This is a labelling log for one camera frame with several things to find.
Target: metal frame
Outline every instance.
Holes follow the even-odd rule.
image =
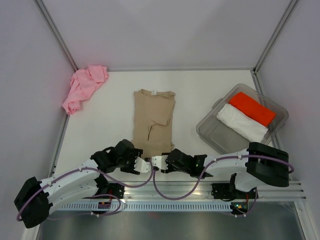
[[[77,64],[74,61],[74,58],[72,57],[66,43],[64,42],[57,26],[55,25],[52,17],[50,16],[49,11],[47,10],[45,4],[43,3],[43,0],[33,0],[36,6],[38,7],[40,13],[43,16],[43,19],[46,21],[53,37],[56,39],[57,43],[59,44],[60,49],[62,50],[64,56],[66,57],[68,63],[72,67],[74,71],[78,70]],[[251,75],[252,79],[255,85],[256,90],[260,94],[264,94],[263,87],[261,84],[261,79],[259,78],[259,69],[261,68],[262,64],[264,63],[264,60],[266,59],[268,53],[272,49],[274,43],[276,42],[277,38],[281,34],[286,22],[288,21],[291,13],[295,9],[297,3],[299,0],[291,0],[290,3],[288,4],[286,10],[284,11],[279,23],[277,24],[271,38],[269,39],[266,47],[264,48],[262,54],[260,55],[259,60],[256,63],[256,66],[251,69]],[[212,68],[210,70],[222,70],[222,68],[215,69]],[[49,173],[49,176],[51,176],[54,171],[55,171],[55,166],[58,161],[58,157],[60,154],[61,146],[63,143],[64,135],[67,129],[68,125],[68,120],[69,116],[65,115],[62,125],[61,125],[61,130],[59,132],[59,138],[55,146],[54,150],[54,155],[52,157],[52,168]],[[273,146],[276,148],[281,149],[281,143],[279,140],[278,135],[276,135],[273,140],[272,140]],[[173,193],[179,194],[179,196],[183,195],[184,193],[187,193],[192,186],[194,185],[194,182],[175,182],[174,185],[170,182],[159,182],[158,187],[160,191],[162,191],[164,194],[172,196]],[[280,201],[294,201],[297,214],[299,217],[299,220],[301,222],[303,232],[305,234],[305,237],[307,240],[311,239],[319,239],[316,235],[315,229],[313,228],[312,225],[312,220],[310,218],[310,215],[308,214],[307,208],[306,208],[306,196],[304,194],[304,191],[301,187],[301,184],[298,181],[291,181],[290,186],[286,188],[284,191],[281,188],[272,188],[268,189],[268,187],[271,186],[264,186],[258,188],[259,191],[259,199],[258,201],[274,201],[274,202],[280,202]],[[155,193],[155,190],[153,188],[153,185],[151,183],[147,184],[144,188],[136,190],[135,188],[128,188],[125,189],[125,195],[124,195],[125,200],[129,201],[129,205],[139,203],[138,207],[134,207],[133,209],[135,211],[142,209],[145,207],[147,204],[152,204],[153,206],[159,205],[159,198],[160,196]],[[188,204],[196,204],[196,205],[202,205],[202,204],[208,204],[208,202],[212,204],[221,204],[219,202],[213,202],[213,198],[211,196],[211,186],[210,183],[208,182],[201,182],[199,184],[199,187],[197,190],[188,198],[188,201],[192,199],[192,203]],[[168,202],[164,201],[163,198],[161,199],[161,203],[163,205],[167,205]],[[179,204],[182,204],[183,206],[187,204],[187,202],[181,202]]]
[[[280,33],[282,32],[285,24],[287,23],[290,15],[292,14],[292,12],[295,9],[295,7],[296,7],[298,2],[299,2],[299,0],[291,0],[290,3],[288,4],[288,6],[286,7],[286,9],[285,9],[285,11],[284,11],[279,23],[275,27],[275,30],[273,31],[273,34],[271,35],[271,38],[269,39],[268,43],[266,44],[262,54],[260,55],[260,58],[259,58],[258,62],[256,63],[256,65],[255,65],[255,67],[253,69],[255,72],[258,72],[258,70],[261,68],[261,66],[264,63],[264,60],[266,59],[269,51],[271,50],[271,48],[273,47],[274,43],[278,39]]]
[[[102,211],[106,208],[99,206],[102,200],[81,200],[63,206],[60,211]],[[107,208],[108,211],[116,210],[119,205],[113,200]],[[231,212],[228,202],[181,202],[181,201],[123,201],[120,211],[126,212]]]

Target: orange cloth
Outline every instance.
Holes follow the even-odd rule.
[[[276,114],[273,111],[269,110],[265,106],[262,106],[256,100],[244,94],[243,92],[239,92],[233,98],[231,98],[229,104],[265,127],[267,127],[276,117]]]

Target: purple cable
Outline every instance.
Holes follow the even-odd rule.
[[[221,160],[224,160],[224,159],[237,159],[238,156],[222,156],[222,157],[219,157],[216,159],[216,161],[221,161]],[[213,164],[215,163],[215,161],[211,161],[207,166],[205,166],[205,168],[202,170],[199,178],[198,178],[198,181],[196,181],[194,187],[191,189],[190,192],[188,192],[186,195],[183,195],[183,196],[180,196],[180,197],[168,197],[168,196],[165,196],[163,195],[157,185],[156,185],[156,171],[153,171],[153,186],[154,186],[154,189],[155,191],[161,196],[163,197],[164,199],[167,199],[167,200],[172,200],[172,201],[176,201],[176,200],[181,200],[181,199],[184,199],[188,196],[190,196],[195,190],[196,188],[198,187],[199,183],[200,183],[200,180],[202,178],[202,176],[205,174],[205,171]]]
[[[79,169],[74,169],[72,171],[68,171],[64,174],[62,174],[61,176],[55,178],[51,183],[55,184],[57,181],[59,181],[60,179],[63,179],[64,177],[70,175],[70,174],[74,174],[76,172],[79,172]],[[27,207],[27,205],[39,194],[41,193],[44,189],[46,189],[47,187],[49,187],[49,184],[44,185],[42,188],[40,188],[38,191],[36,191],[26,202],[25,204],[22,206],[22,208],[20,209],[20,211],[18,212],[17,216],[16,216],[16,220],[18,222],[21,222],[22,219],[20,219],[20,216],[22,214],[22,212],[25,210],[25,208]]]
[[[152,170],[152,169],[153,169],[153,166],[152,166],[152,164],[151,164],[151,174],[150,174],[149,178],[148,178],[144,183],[141,183],[141,184],[139,184],[139,185],[134,185],[134,186],[132,186],[132,185],[125,184],[125,183],[123,183],[123,182],[121,182],[121,181],[118,181],[118,180],[114,179],[112,176],[110,176],[110,175],[108,175],[108,174],[104,173],[103,171],[100,171],[100,170],[98,170],[98,169],[96,169],[96,168],[87,167],[87,166],[85,166],[85,167],[82,168],[82,170],[92,170],[92,171],[95,171],[95,172],[97,172],[97,173],[100,173],[100,174],[102,174],[103,176],[105,176],[106,178],[111,179],[111,180],[114,181],[115,183],[120,184],[121,186],[124,186],[124,187],[127,187],[127,188],[132,188],[132,189],[136,189],[136,188],[143,187],[143,186],[146,185],[148,182],[150,182],[150,180],[151,180],[151,178],[152,178],[152,176],[153,176],[153,170]]]
[[[250,209],[247,212],[242,212],[242,211],[238,210],[242,214],[239,214],[239,215],[237,214],[237,216],[238,217],[244,217],[245,215],[248,215],[249,213],[251,213],[252,210],[254,209],[255,205],[256,205],[257,198],[258,198],[258,189],[255,188],[255,196],[254,196],[254,201],[253,201],[252,206],[250,207]]]
[[[96,169],[96,168],[93,168],[93,167],[83,167],[81,170],[92,170],[92,171],[95,171],[95,172],[100,173],[100,174],[106,176],[107,178],[113,180],[113,181],[116,182],[117,184],[120,184],[120,185],[122,185],[122,186],[124,186],[124,187],[127,187],[127,188],[140,188],[140,187],[146,185],[148,182],[150,182],[150,180],[151,180],[151,178],[152,178],[152,176],[153,176],[153,166],[152,166],[152,162],[151,162],[151,161],[149,161],[149,162],[150,162],[150,165],[151,165],[151,174],[150,174],[149,178],[148,178],[144,183],[139,184],[139,185],[135,185],[135,186],[127,185],[127,184],[125,184],[125,183],[122,183],[122,182],[114,179],[112,176],[110,176],[110,175],[108,175],[108,174],[106,174],[106,173],[104,173],[104,172],[102,172],[102,171],[100,171],[100,170],[98,170],[98,169]],[[71,170],[71,171],[68,171],[68,172],[62,174],[61,176],[59,176],[59,177],[57,177],[57,178],[53,177],[53,178],[55,178],[55,179],[51,182],[51,184],[55,184],[57,181],[65,178],[66,176],[69,176],[70,174],[74,174],[74,173],[77,173],[77,172],[80,172],[80,170],[79,170],[79,169],[74,169],[74,170]],[[21,221],[22,221],[22,219],[20,218],[20,216],[21,216],[22,212],[25,210],[25,208],[27,207],[27,205],[28,205],[39,193],[41,193],[44,189],[46,189],[46,188],[48,188],[48,187],[49,187],[49,184],[44,185],[42,188],[40,188],[38,191],[36,191],[36,192],[25,202],[25,204],[22,206],[22,208],[20,209],[20,211],[18,212],[18,214],[17,214],[17,216],[16,216],[16,220],[17,220],[18,222],[21,222]]]
[[[112,198],[116,199],[119,202],[119,206],[112,212],[106,212],[106,213],[102,213],[102,214],[93,214],[95,216],[97,216],[97,215],[99,215],[99,216],[114,215],[114,214],[116,214],[118,212],[118,210],[121,207],[122,203],[121,203],[120,199],[115,195],[112,195],[112,194],[100,194],[100,195],[91,196],[90,198],[93,199],[93,198],[98,198],[98,197],[112,197]],[[63,217],[57,217],[57,218],[48,217],[47,219],[48,220],[52,220],[52,221],[57,221],[57,220],[66,219],[66,218],[69,218],[69,217],[72,217],[72,216],[83,216],[83,215],[92,215],[92,214],[91,214],[91,212],[82,212],[82,213],[66,215],[66,216],[63,216]]]
[[[277,158],[274,158],[274,157],[270,157],[270,156],[262,156],[262,155],[253,155],[253,154],[249,154],[249,155],[242,155],[241,158],[259,158],[259,159],[265,159],[265,160],[270,160],[270,161],[274,161],[274,162],[277,162],[277,163],[281,163],[283,165],[286,165],[288,167],[291,168],[291,170],[289,171],[289,173],[293,173],[295,171],[295,168],[288,162],[286,161],[283,161],[283,160],[280,160],[280,159],[277,159]],[[207,166],[205,166],[205,168],[202,170],[198,180],[196,181],[194,187],[191,189],[190,192],[188,192],[187,194],[183,195],[183,196],[180,196],[180,197],[168,197],[168,196],[165,196],[163,195],[157,185],[156,185],[156,171],[153,171],[153,186],[154,186],[154,189],[155,191],[161,196],[163,197],[164,199],[167,199],[167,200],[172,200],[172,201],[176,201],[176,200],[181,200],[181,199],[184,199],[188,196],[190,196],[197,188],[197,186],[199,185],[200,183],[200,180],[202,178],[202,176],[205,174],[205,171],[208,169],[209,166],[211,166],[212,164],[218,162],[218,161],[221,161],[221,160],[225,160],[225,159],[238,159],[238,156],[222,156],[222,157],[218,157],[216,159],[216,161],[211,161],[209,162],[209,164]]]
[[[257,159],[270,160],[270,161],[277,162],[277,163],[280,163],[280,164],[283,164],[283,165],[290,167],[291,170],[289,171],[289,174],[292,174],[295,171],[294,166],[292,166],[290,163],[283,161],[283,160],[280,160],[278,158],[271,157],[271,156],[261,156],[261,155],[249,154],[249,155],[242,155],[242,158],[257,158]]]

